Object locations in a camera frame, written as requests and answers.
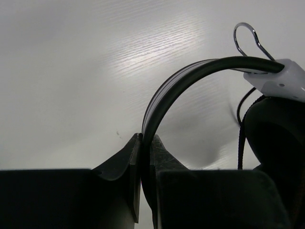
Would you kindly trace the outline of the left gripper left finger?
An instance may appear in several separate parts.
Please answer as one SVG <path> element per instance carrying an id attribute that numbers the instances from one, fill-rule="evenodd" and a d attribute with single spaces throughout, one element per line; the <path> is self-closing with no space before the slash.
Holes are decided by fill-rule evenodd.
<path id="1" fill-rule="evenodd" d="M 121 211 L 133 223 L 139 222 L 141 142 L 142 135 L 134 134 L 119 152 L 92 170 L 101 184 L 102 207 L 107 213 L 113 211 L 115 220 L 123 219 Z"/>

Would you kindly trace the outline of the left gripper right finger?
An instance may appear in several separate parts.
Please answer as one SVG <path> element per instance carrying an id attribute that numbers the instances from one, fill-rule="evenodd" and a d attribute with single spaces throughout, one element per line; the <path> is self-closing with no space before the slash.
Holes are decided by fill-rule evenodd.
<path id="1" fill-rule="evenodd" d="M 155 229 L 194 229 L 198 225 L 198 173 L 186 168 L 158 135 L 150 146 L 150 207 Z"/>

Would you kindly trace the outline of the black white headphones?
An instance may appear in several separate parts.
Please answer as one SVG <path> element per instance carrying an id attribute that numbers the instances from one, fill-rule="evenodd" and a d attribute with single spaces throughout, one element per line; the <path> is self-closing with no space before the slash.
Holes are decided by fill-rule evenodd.
<path id="1" fill-rule="evenodd" d="M 236 142 L 236 167 L 245 168 L 248 144 L 258 170 L 279 184 L 302 184 L 305 137 L 294 128 L 305 126 L 305 88 L 294 83 L 293 66 L 305 64 L 305 41 L 294 31 L 269 29 L 273 49 L 265 49 L 256 30 L 236 24 L 233 35 L 218 48 L 235 43 L 240 57 L 202 60 L 170 76 L 151 98 L 142 123 L 146 163 L 149 150 L 169 109 L 182 94 L 198 84 L 198 94 L 169 117 L 165 127 L 196 167 L 221 166 L 223 150 Z"/>

